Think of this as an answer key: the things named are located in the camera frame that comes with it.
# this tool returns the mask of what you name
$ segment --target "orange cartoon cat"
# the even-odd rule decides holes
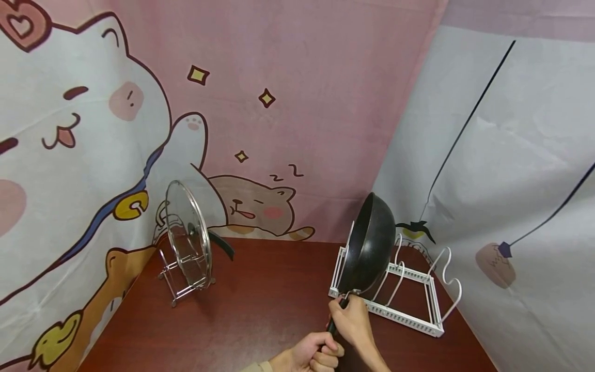
[[[105,259],[107,279],[83,310],[79,329],[71,346],[50,371],[74,372],[97,341],[126,292],[155,252],[155,247],[124,251],[111,249]]]
[[[216,233],[228,237],[305,240],[315,232],[313,227],[291,230],[295,215],[290,201],[296,191],[290,187],[270,188],[237,176],[215,176],[209,181],[227,213],[227,226],[210,228]]]

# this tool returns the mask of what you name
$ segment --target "cat face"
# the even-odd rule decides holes
[[[235,176],[209,179],[223,200],[230,225],[259,227],[277,236],[293,225],[295,195],[290,187],[270,188]]]
[[[0,22],[0,270],[10,279],[0,283],[0,298],[48,268],[101,206],[138,183],[170,131],[163,90],[128,54],[115,16],[76,30],[54,25],[27,51],[6,25]]]

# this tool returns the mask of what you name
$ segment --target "cat tongue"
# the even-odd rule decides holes
[[[238,213],[246,218],[250,218],[250,219],[256,218],[256,215],[254,213],[244,212],[244,211],[238,211]]]
[[[74,136],[70,129],[58,128],[58,141],[66,147],[74,147]]]

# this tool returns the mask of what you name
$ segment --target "brown tabletop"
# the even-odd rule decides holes
[[[175,308],[167,285],[157,279],[162,261],[155,254],[79,371],[239,371],[309,332],[324,330],[339,244],[229,241],[235,261],[214,246],[216,284],[179,300]],[[403,248],[399,259],[428,270],[413,248]],[[390,296],[392,288],[379,298]],[[437,290],[444,313],[452,302],[440,285]],[[392,305],[427,319],[419,283],[404,280]],[[378,348],[393,371],[496,371],[457,310],[438,339],[370,317]],[[346,349],[340,370],[363,371],[355,353]]]

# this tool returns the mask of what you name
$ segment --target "white backdrop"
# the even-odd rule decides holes
[[[544,12],[507,18],[509,32],[444,25],[479,17],[465,3],[450,2],[374,191],[411,245],[452,248],[447,279],[500,371],[593,370],[595,43],[535,37]]]

